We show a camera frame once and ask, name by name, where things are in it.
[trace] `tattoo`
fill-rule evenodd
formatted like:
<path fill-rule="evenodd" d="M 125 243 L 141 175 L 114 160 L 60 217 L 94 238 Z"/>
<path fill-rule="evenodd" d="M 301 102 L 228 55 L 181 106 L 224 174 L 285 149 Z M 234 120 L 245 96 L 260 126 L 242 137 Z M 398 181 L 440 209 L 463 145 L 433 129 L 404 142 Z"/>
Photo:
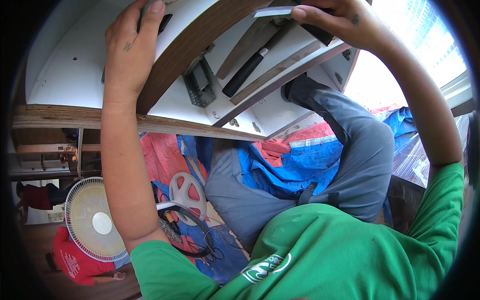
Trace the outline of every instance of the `tattoo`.
<path fill-rule="evenodd" d="M 128 51 L 128 50 L 130 50 L 131 47 L 132 47 L 132 43 L 127 42 L 125 44 L 125 48 L 123 48 L 123 50 Z"/>
<path fill-rule="evenodd" d="M 354 24 L 356 27 L 359 26 L 359 15 L 356 13 L 353 14 L 352 24 Z"/>

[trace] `red t-shirt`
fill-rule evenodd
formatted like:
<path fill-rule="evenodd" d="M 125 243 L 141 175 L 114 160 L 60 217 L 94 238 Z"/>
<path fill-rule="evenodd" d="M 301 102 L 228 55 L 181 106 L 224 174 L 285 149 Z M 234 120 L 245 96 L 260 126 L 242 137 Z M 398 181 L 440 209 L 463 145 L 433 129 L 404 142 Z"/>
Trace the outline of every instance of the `red t-shirt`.
<path fill-rule="evenodd" d="M 115 270 L 113 263 L 104 263 L 86 255 L 74 241 L 68 240 L 66 227 L 59 227 L 53 238 L 53 251 L 57 266 L 75 283 L 94 284 L 92 276 Z"/>
<path fill-rule="evenodd" d="M 25 185 L 22 199 L 24 202 L 24 210 L 27 210 L 28 207 L 36 209 L 53 209 L 50 201 L 48 201 L 46 186 L 39 188 L 31 184 Z"/>

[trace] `green t-shirt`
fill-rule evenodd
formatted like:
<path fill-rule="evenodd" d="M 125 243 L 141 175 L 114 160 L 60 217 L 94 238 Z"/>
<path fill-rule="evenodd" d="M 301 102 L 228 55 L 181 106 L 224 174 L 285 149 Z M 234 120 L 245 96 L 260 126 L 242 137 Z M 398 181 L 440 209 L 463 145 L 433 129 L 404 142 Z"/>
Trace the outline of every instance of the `green t-shirt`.
<path fill-rule="evenodd" d="M 428 299 L 455 258 L 462 191 L 460 164 L 440 170 L 408 236 L 326 204 L 291 208 L 222 288 L 162 241 L 138 245 L 131 260 L 145 299 Z"/>

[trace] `gray pants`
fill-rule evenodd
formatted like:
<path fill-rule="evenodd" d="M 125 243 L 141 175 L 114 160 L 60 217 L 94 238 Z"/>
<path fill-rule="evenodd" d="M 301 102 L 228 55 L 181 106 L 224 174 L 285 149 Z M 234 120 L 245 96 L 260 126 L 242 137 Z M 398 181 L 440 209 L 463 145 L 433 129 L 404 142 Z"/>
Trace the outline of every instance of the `gray pants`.
<path fill-rule="evenodd" d="M 293 81 L 289 102 L 315 111 L 343 144 L 340 166 L 328 187 L 308 201 L 278 199 L 243 184 L 235 141 L 216 140 L 205 195 L 243 247 L 251 252 L 263 227 L 279 213 L 305 203 L 328 203 L 373 223 L 392 174 L 394 138 L 390 127 L 340 92 L 302 74 Z"/>

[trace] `man in red shirt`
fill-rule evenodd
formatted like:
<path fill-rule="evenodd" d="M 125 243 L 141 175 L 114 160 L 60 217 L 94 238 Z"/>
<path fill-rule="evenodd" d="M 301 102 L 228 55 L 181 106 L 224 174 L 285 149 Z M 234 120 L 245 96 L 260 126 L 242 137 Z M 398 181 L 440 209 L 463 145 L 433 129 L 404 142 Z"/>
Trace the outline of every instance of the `man in red shirt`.
<path fill-rule="evenodd" d="M 74 181 L 65 190 L 57 188 L 54 184 L 49 183 L 46 186 L 37 187 L 35 185 L 23 185 L 20 181 L 17 182 L 17 196 L 20 202 L 17 204 L 17 209 L 23 206 L 22 219 L 20 223 L 23 225 L 28 219 L 28 207 L 35 209 L 49 210 L 53 209 L 54 205 L 62 204 L 67 199 L 68 192 L 77 183 Z"/>
<path fill-rule="evenodd" d="M 53 238 L 51 253 L 45 255 L 48 266 L 53 271 L 63 271 L 73 282 L 83 286 L 104 284 L 125 278 L 126 274 L 121 272 L 117 272 L 113 276 L 97 275 L 117 270 L 121 266 L 129 264 L 129 256 L 112 263 L 101 262 L 80 250 L 74 241 L 69 240 L 69 236 L 66 227 L 59 227 Z"/>

